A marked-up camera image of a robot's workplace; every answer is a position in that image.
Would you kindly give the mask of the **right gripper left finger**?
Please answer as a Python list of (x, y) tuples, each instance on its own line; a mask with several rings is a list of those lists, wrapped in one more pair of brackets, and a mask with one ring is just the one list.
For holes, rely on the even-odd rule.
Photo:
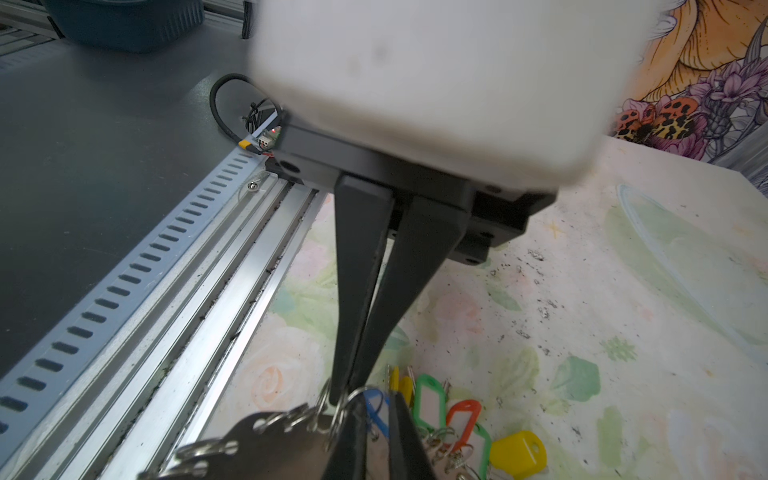
[(367, 464), (368, 413), (363, 397), (343, 410), (339, 430), (332, 436), (330, 456), (322, 480), (364, 480)]

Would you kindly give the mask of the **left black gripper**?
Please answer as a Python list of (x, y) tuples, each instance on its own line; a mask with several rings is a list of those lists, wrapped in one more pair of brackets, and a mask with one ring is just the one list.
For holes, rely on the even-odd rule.
[[(556, 191), (505, 190), (410, 163), (289, 114), (270, 155), (268, 171), (334, 191), (333, 404), (366, 384), (392, 330), (449, 254), (466, 265), (484, 263), (491, 249), (523, 235), (529, 218), (557, 198)], [(453, 207), (464, 204), (470, 213)], [(387, 234), (395, 239), (382, 265)]]

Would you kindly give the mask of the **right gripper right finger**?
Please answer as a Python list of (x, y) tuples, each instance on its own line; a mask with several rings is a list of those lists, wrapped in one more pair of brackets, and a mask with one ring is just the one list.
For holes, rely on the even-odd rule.
[(436, 480), (403, 395), (389, 395), (389, 475), (392, 480)]

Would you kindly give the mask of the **large metal keyring with keys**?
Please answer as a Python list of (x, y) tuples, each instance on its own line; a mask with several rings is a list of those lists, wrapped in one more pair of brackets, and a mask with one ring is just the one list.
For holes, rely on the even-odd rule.
[(428, 375), (392, 373), (329, 403), (260, 412), (218, 438), (175, 450), (142, 479), (528, 479), (548, 466), (542, 440), (521, 431), (492, 440), (476, 400), (446, 404)]

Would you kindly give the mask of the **blue tagged key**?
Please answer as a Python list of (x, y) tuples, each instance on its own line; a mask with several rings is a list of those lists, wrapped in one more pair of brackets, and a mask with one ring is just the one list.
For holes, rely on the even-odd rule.
[(378, 388), (363, 392), (367, 412), (367, 429), (374, 441), (389, 440), (389, 396)]

